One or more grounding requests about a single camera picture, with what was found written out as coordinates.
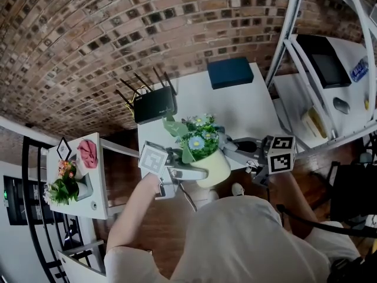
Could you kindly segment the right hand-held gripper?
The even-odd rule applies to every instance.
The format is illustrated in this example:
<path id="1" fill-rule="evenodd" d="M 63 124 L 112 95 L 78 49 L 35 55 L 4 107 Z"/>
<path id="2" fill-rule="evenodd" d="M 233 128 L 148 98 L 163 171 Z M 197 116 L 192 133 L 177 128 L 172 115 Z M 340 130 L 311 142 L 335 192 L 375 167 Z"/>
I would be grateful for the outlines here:
<path id="1" fill-rule="evenodd" d="M 254 152 L 242 150 L 232 151 L 224 148 L 226 157 L 244 166 L 251 166 L 252 182 L 268 187 L 269 176 L 290 172 L 295 161 L 295 136 L 266 136 L 263 140 L 253 137 L 243 137 L 233 140 L 236 146 L 254 144 Z"/>

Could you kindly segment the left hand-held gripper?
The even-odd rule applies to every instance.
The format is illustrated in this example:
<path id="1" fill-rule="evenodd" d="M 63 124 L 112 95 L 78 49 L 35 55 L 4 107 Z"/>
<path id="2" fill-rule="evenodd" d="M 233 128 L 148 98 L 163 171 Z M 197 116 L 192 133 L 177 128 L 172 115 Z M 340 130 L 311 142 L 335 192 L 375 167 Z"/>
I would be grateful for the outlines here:
<path id="1" fill-rule="evenodd" d="M 172 182 L 170 173 L 167 170 L 166 162 L 168 156 L 177 156 L 181 159 L 189 158 L 189 151 L 187 148 L 175 149 L 172 147 L 164 148 L 158 144 L 150 141 L 145 141 L 141 149 L 140 158 L 138 160 L 138 167 L 141 170 L 141 177 L 143 178 L 148 173 L 158 176 L 160 179 L 160 193 L 156 195 L 156 200 L 172 199 L 176 195 L 177 186 Z M 189 168 L 189 169 L 174 169 L 173 178 L 176 180 L 204 180 L 208 177 L 208 173 L 204 169 Z"/>

